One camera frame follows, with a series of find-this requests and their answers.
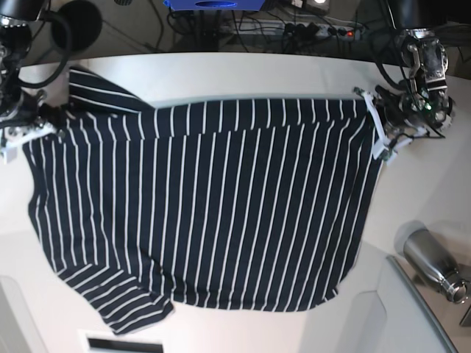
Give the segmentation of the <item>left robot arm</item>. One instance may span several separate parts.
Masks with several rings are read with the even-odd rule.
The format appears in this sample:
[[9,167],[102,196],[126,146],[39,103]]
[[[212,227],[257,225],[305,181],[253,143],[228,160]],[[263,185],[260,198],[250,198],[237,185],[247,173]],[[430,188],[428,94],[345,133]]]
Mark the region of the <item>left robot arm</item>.
[[381,1],[391,49],[402,74],[394,81],[380,54],[375,63],[390,89],[377,86],[373,102],[388,139],[442,138],[452,122],[448,55],[435,29],[447,16],[438,1]]

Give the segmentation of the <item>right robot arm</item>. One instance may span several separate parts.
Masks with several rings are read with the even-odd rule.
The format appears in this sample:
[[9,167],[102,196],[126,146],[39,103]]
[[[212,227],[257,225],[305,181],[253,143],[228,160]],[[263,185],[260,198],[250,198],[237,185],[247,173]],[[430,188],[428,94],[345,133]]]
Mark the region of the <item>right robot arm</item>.
[[[25,82],[19,74],[34,41],[30,24],[42,21],[59,25],[65,32],[65,48],[55,72],[42,82]],[[42,88],[53,83],[64,70],[71,54],[72,31],[58,12],[44,1],[1,2],[1,128],[30,131],[61,127],[60,108],[44,102]]]

